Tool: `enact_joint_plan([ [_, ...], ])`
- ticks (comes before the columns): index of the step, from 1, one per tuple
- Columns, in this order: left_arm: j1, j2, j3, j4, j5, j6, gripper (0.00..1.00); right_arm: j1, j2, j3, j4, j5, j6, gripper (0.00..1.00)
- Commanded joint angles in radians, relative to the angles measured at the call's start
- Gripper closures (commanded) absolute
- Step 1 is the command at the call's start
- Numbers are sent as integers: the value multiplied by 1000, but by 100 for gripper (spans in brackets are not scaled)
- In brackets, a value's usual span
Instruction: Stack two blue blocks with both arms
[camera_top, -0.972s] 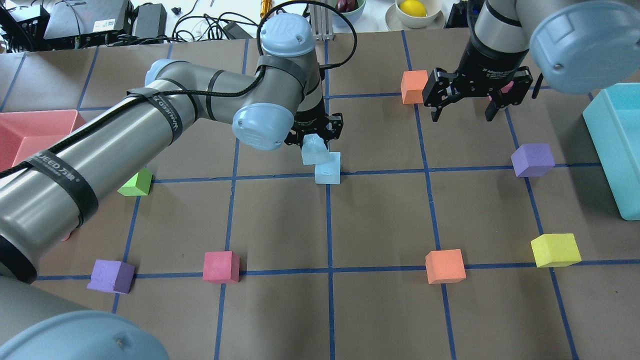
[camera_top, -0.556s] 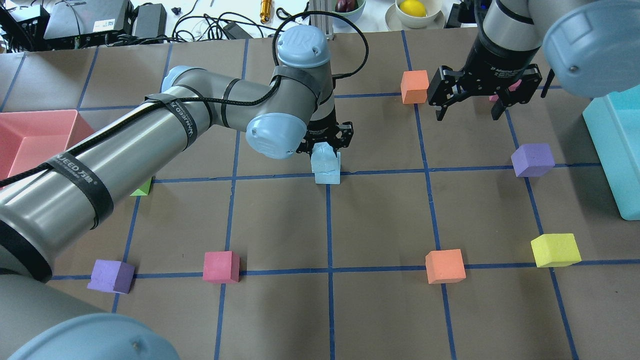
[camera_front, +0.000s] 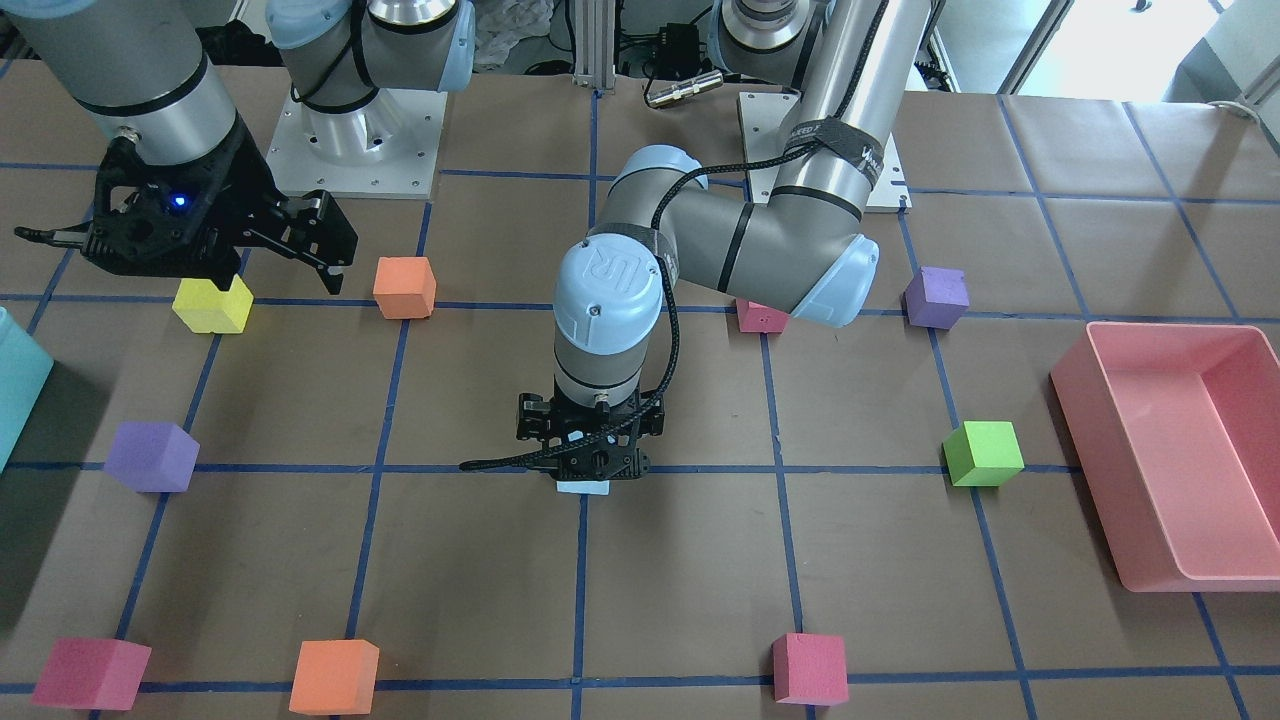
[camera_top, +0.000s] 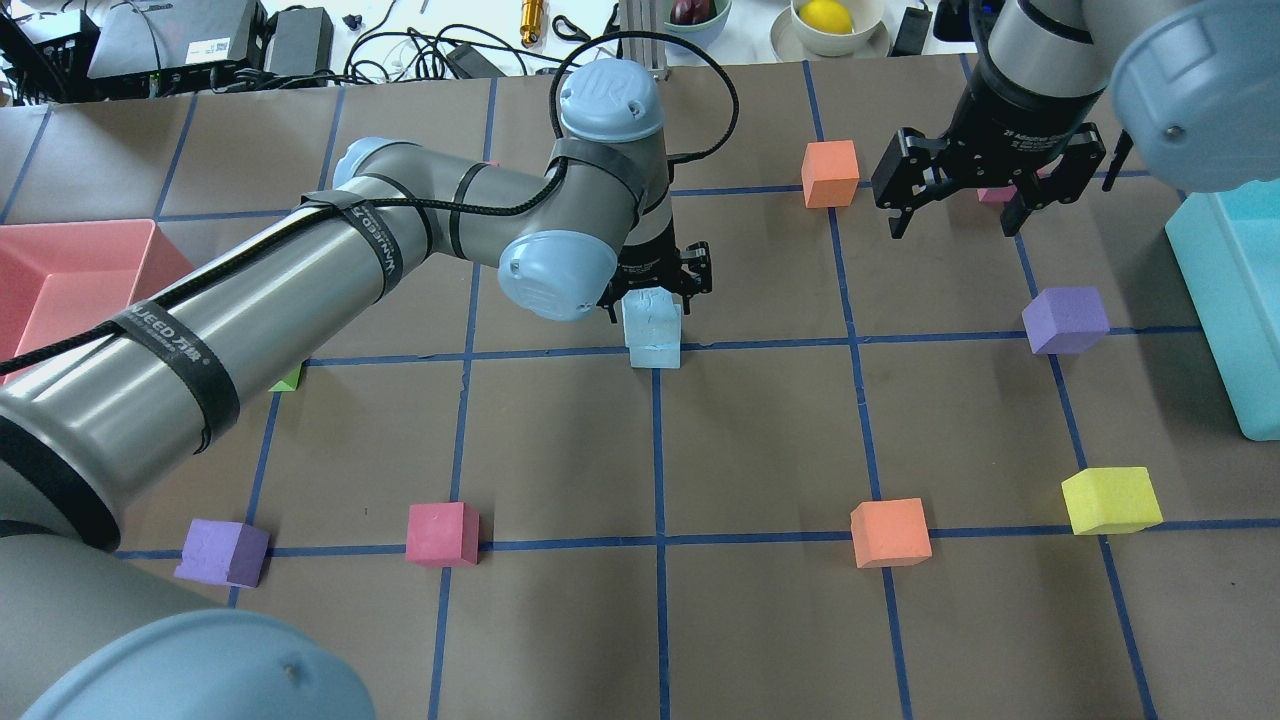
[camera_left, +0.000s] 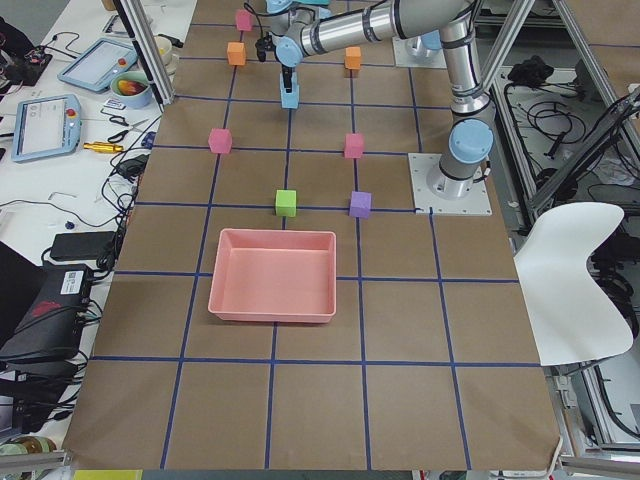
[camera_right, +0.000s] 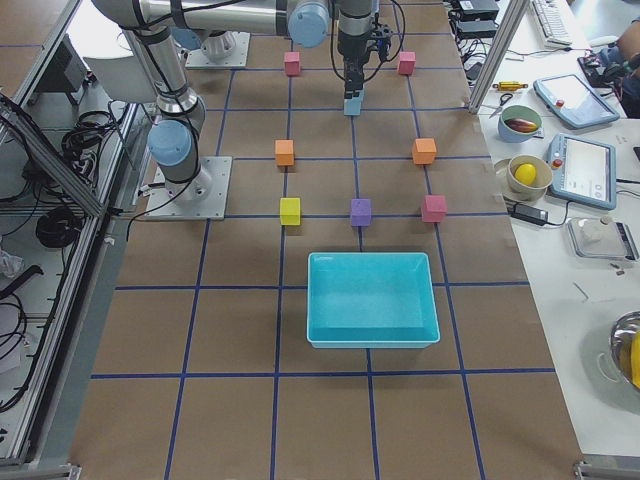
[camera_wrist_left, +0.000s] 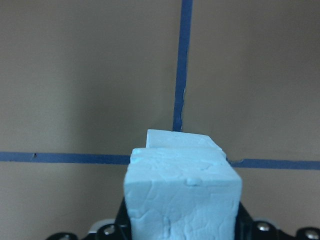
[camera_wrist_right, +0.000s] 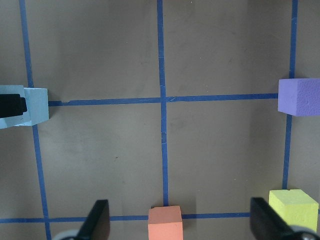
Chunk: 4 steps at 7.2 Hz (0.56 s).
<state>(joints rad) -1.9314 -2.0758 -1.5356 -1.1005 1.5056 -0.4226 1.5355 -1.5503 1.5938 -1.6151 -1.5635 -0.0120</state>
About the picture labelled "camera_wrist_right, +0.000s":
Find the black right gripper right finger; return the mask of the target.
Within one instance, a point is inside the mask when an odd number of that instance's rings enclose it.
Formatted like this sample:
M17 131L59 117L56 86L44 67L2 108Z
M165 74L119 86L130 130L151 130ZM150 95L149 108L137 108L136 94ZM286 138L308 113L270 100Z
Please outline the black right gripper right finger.
M303 233L289 227L262 197L250 200L250 230L256 240L303 239Z

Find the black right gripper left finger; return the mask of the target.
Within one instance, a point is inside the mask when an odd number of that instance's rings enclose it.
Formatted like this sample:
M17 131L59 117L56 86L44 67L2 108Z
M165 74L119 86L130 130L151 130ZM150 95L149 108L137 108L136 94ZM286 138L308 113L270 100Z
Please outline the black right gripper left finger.
M107 240L110 235L110 211L107 199L97 200L77 233L76 240Z

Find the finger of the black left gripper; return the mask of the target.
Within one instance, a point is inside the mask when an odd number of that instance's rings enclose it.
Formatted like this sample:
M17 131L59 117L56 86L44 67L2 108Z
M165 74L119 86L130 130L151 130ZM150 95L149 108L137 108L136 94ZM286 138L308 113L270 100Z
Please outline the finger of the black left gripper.
M21 116L27 112L26 99L19 94L0 95L0 118Z

